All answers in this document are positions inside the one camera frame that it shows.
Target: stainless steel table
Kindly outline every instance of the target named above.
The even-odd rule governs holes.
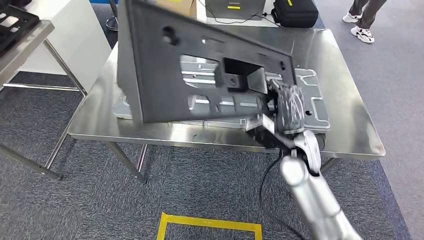
[[[38,23],[30,32],[28,32],[24,37],[21,38],[19,42],[14,44],[7,52],[2,54],[0,57],[0,85],[4,87],[15,87],[15,88],[27,88],[27,89],[45,89],[45,90],[60,90],[60,91],[76,91],[81,92],[83,98],[87,95],[86,90],[80,84],[78,79],[72,73],[70,68],[67,66],[65,61],[62,59],[60,54],[56,51],[54,46],[47,39],[47,36],[53,32],[55,27],[48,20],[42,20]],[[27,58],[33,53],[33,51],[41,44],[44,44],[50,54],[54,57],[57,63],[62,67],[71,81],[75,84],[76,87],[65,87],[65,86],[48,86],[48,85],[36,85],[36,84],[26,84],[26,83],[8,83],[18,68],[24,64]],[[65,138],[68,134],[69,123],[60,136],[59,140],[54,147],[53,152],[50,154],[50,157],[47,160],[45,166],[41,166],[38,163],[20,155],[16,151],[6,147],[3,144],[0,144],[0,154],[4,154],[7,157],[19,161],[28,167],[32,168],[36,172],[47,175],[53,179],[60,179],[61,175],[53,172],[50,169],[53,161],[55,160]]]
[[[296,68],[316,71],[331,124],[321,152],[323,157],[330,158],[322,166],[323,171],[336,159],[371,160],[386,154],[330,30],[252,26],[220,28],[291,52]],[[121,93],[116,84],[117,52],[115,46],[92,90],[76,112],[68,133],[76,139],[107,142],[118,158],[142,182],[146,179],[139,172],[147,144],[276,152],[276,149],[265,149],[258,145],[242,129],[182,123],[136,126],[131,120],[116,118],[112,107]],[[136,168],[116,142],[143,144]]]

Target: gray pants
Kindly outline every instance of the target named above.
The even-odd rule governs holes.
[[[362,18],[356,23],[356,25],[361,29],[370,29],[374,20],[376,20],[377,11],[380,10],[386,1],[387,0],[354,0],[349,13],[353,16],[362,14]],[[367,3],[368,5],[362,12],[362,8]]]

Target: black case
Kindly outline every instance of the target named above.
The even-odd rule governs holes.
[[[287,28],[312,28],[318,19],[312,0],[275,0],[271,14],[276,23]]]

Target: person's leg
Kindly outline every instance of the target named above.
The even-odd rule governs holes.
[[[360,16],[362,14],[362,8],[367,4],[368,0],[354,0],[352,6],[349,9],[349,14],[352,16]]]
[[[378,10],[380,10],[385,2],[386,0],[369,0],[368,5],[363,11],[362,18],[356,25],[361,29],[370,29],[371,25],[376,20]]]
[[[368,0],[354,0],[349,12],[342,18],[345,23],[357,23],[361,18],[362,8]]]
[[[374,37],[371,34],[370,27],[376,19],[378,10],[383,6],[386,0],[369,0],[368,5],[363,11],[362,18],[356,23],[356,27],[350,30],[354,36],[364,43],[374,43]]]

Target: silver robot arm segment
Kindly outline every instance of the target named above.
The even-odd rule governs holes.
[[[311,152],[306,152],[306,155],[309,158]],[[292,156],[283,157],[280,172],[291,188],[313,239],[362,240],[349,223],[321,172],[311,172],[304,160]]]

